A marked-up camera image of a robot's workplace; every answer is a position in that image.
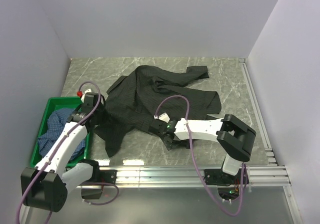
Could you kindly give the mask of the black pinstriped long sleeve shirt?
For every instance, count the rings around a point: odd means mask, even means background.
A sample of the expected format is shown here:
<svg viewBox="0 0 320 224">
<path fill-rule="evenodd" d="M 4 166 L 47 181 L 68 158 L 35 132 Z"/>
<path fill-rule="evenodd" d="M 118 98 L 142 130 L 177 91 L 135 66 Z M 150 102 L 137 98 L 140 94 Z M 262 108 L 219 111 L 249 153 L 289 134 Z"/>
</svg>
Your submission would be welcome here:
<svg viewBox="0 0 320 224">
<path fill-rule="evenodd" d="M 220 113 L 222 104 L 216 91 L 187 87 L 208 77 L 206 66 L 189 66 L 184 73 L 174 73 L 148 65 L 121 76 L 107 90 L 107 116 L 94 130 L 105 141 L 108 157 L 118 153 L 124 136 L 131 130 L 147 133 L 158 107 L 171 118 L 184 117 L 187 104 L 180 95 L 189 100 L 188 117 L 192 120 L 207 120 L 207 115 Z"/>
</svg>

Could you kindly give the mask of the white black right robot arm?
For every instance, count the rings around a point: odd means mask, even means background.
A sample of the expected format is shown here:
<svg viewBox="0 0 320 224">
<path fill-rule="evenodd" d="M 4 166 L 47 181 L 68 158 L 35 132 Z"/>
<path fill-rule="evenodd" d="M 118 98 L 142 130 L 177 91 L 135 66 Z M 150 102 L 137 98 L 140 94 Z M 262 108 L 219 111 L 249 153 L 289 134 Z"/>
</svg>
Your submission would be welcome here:
<svg viewBox="0 0 320 224">
<path fill-rule="evenodd" d="M 167 114 L 152 121 L 148 131 L 160 137 L 167 150 L 185 140 L 218 142 L 226 152 L 221 180 L 230 184 L 243 163 L 251 157 L 256 131 L 232 114 L 215 120 L 169 119 Z"/>
</svg>

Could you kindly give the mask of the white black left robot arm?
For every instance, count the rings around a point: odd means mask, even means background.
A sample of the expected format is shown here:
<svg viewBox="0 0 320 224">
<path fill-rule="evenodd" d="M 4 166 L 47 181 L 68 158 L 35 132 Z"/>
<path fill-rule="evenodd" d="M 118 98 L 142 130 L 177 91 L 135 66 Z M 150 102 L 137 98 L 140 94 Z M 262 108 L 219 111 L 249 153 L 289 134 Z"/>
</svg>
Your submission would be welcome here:
<svg viewBox="0 0 320 224">
<path fill-rule="evenodd" d="M 78 185 L 100 181 L 97 161 L 82 159 L 69 171 L 65 168 L 87 134 L 99 124 L 103 112 L 100 93 L 86 93 L 84 102 L 68 118 L 64 129 L 47 153 L 34 167 L 27 167 L 21 174 L 22 200 L 20 205 L 58 212 Z"/>
</svg>

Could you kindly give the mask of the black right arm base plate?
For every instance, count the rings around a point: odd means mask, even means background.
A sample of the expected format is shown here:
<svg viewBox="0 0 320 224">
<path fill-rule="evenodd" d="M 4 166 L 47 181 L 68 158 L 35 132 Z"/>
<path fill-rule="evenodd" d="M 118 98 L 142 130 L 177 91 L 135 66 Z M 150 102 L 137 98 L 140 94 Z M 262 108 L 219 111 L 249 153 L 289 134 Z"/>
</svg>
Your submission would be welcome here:
<svg viewBox="0 0 320 224">
<path fill-rule="evenodd" d="M 233 184 L 240 184 L 241 177 L 243 184 L 249 184 L 248 174 L 244 170 L 241 175 L 242 169 L 240 168 L 235 176 L 226 174 L 222 169 L 205 169 L 204 181 L 207 185 L 230 186 Z"/>
</svg>

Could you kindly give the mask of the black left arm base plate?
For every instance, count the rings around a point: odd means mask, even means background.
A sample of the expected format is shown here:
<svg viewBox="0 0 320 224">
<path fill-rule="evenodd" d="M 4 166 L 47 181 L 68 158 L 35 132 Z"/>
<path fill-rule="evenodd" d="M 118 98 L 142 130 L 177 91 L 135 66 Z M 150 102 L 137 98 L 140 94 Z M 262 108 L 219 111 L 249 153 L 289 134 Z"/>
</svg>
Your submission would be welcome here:
<svg viewBox="0 0 320 224">
<path fill-rule="evenodd" d="M 116 183 L 116 176 L 117 176 L 117 170 L 115 169 L 108 169 L 108 170 L 100 170 L 99 171 L 99 182 L 105 182 L 105 183 Z"/>
</svg>

